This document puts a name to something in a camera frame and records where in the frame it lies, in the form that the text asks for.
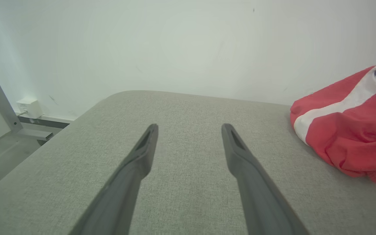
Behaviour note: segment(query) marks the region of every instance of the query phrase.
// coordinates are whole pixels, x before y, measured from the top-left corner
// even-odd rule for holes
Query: gray floor
[[[24,128],[40,131],[50,131],[55,135],[61,131],[40,125],[22,123]],[[0,139],[0,180],[12,171],[17,165],[29,157],[40,145],[37,140],[9,134]]]

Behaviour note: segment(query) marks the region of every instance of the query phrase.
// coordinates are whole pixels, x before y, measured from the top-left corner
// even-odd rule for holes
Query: folded fabric
[[[375,67],[294,102],[291,125],[328,164],[376,183]]]

